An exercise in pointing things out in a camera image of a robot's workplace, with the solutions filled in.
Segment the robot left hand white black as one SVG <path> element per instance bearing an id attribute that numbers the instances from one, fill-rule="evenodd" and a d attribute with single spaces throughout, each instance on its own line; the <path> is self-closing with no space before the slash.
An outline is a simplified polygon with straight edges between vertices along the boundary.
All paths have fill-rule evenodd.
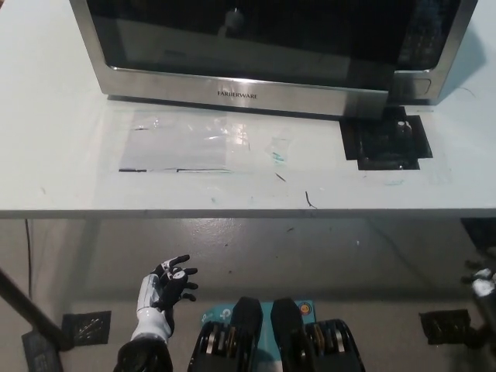
<path id="1" fill-rule="evenodd" d="M 142 280 L 136 305 L 138 324 L 132 339 L 151 338 L 167 343 L 174 332 L 174 306 L 182 300 L 195 301 L 198 288 L 189 277 L 196 268 L 184 268 L 188 254 L 165 260 Z"/>

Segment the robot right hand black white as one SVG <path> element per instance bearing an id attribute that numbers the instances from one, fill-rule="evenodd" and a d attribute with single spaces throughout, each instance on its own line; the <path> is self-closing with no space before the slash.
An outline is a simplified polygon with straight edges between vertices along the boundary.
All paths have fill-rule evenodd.
<path id="1" fill-rule="evenodd" d="M 475 302 L 481 310 L 495 312 L 495 261 L 466 260 L 464 268 L 467 273 L 461 277 L 461 283 L 471 289 Z"/>

